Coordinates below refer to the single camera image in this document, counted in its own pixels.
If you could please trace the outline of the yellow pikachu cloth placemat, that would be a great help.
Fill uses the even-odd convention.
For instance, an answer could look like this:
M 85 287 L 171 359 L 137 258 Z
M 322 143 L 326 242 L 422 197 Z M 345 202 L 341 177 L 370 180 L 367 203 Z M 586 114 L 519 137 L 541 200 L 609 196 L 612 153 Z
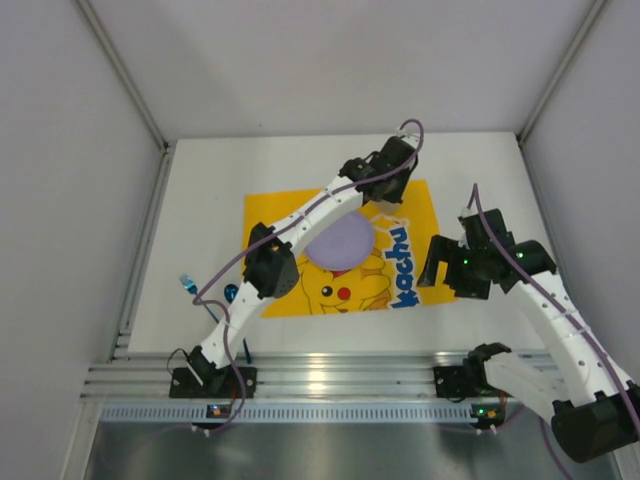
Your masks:
M 300 254 L 299 282 L 266 309 L 266 318 L 399 309 L 454 300 L 453 291 L 443 284 L 443 274 L 437 276 L 434 287 L 417 286 L 431 237 L 439 233 L 426 181 L 410 181 L 403 203 L 392 214 L 375 204 L 360 208 L 359 213 L 374 233 L 367 259 L 350 270 L 328 270 Z

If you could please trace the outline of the purple plastic plate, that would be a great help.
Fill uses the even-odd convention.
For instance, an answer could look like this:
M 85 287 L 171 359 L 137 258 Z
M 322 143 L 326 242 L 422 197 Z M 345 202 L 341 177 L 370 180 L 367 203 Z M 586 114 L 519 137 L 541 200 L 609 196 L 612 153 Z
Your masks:
M 304 253 L 320 268 L 343 271 L 360 266 L 374 246 L 375 234 L 370 221 L 359 212 L 350 212 L 311 241 Z

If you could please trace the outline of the blue metallic spoon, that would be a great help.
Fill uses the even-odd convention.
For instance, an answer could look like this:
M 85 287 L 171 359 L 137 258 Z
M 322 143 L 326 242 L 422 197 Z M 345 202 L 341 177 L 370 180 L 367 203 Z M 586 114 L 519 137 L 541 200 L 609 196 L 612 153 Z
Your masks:
M 228 304 L 232 304 L 234 299 L 236 298 L 236 295 L 238 293 L 239 287 L 235 284 L 229 283 L 224 287 L 224 297 L 225 300 Z M 243 350 L 244 350 L 244 355 L 245 355 L 245 360 L 248 364 L 252 364 L 253 363 L 253 359 L 252 359 L 252 355 L 251 352 L 249 350 L 249 346 L 246 340 L 243 340 L 242 342 L 243 344 Z

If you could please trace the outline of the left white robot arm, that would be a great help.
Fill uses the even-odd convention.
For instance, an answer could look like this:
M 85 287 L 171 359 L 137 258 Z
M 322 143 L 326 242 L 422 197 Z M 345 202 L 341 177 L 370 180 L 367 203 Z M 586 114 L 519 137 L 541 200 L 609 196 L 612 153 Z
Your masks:
M 317 236 L 370 202 L 402 200 L 423 144 L 422 133 L 400 129 L 380 150 L 347 160 L 334 179 L 303 206 L 271 225 L 254 225 L 247 247 L 216 272 L 193 299 L 197 306 L 216 305 L 216 300 L 206 300 L 204 295 L 231 267 L 244 262 L 234 301 L 229 307 L 220 306 L 220 324 L 187 355 L 187 369 L 199 386 L 217 389 L 226 368 L 238 369 L 239 344 L 266 307 L 296 286 L 300 277 L 297 257 Z

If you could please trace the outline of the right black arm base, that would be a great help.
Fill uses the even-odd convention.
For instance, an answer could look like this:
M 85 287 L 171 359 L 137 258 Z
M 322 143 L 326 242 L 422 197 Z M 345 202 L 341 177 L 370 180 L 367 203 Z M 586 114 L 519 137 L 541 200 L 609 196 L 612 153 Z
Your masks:
M 498 366 L 522 369 L 527 364 L 506 345 L 494 342 L 481 344 L 469 351 L 459 365 L 433 368 L 436 396 L 453 403 L 469 398 L 498 397 L 510 392 L 498 389 L 489 382 L 487 363 L 496 370 Z

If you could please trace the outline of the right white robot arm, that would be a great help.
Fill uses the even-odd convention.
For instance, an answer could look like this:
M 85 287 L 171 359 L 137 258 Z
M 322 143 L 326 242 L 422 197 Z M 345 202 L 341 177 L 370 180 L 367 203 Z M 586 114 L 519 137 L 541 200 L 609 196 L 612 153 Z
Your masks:
M 497 285 L 532 326 L 561 376 L 554 380 L 494 342 L 462 363 L 434 370 L 440 398 L 504 393 L 551 428 L 564 453 L 585 463 L 639 440 L 639 386 L 611 360 L 570 299 L 557 266 L 536 240 L 516 242 L 500 210 L 462 216 L 461 239 L 432 237 L 418 284 L 441 265 L 455 297 L 486 300 Z

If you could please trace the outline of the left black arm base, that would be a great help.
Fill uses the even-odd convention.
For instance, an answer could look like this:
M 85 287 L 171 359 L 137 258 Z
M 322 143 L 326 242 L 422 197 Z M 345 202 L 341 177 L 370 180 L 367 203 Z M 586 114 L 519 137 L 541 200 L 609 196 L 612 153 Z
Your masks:
M 253 398 L 257 387 L 258 369 L 238 367 L 246 397 Z M 171 374 L 169 397 L 174 399 L 231 399 L 240 398 L 242 384 L 231 366 L 217 369 L 202 354 L 200 346 L 186 357 L 184 367 L 175 368 Z

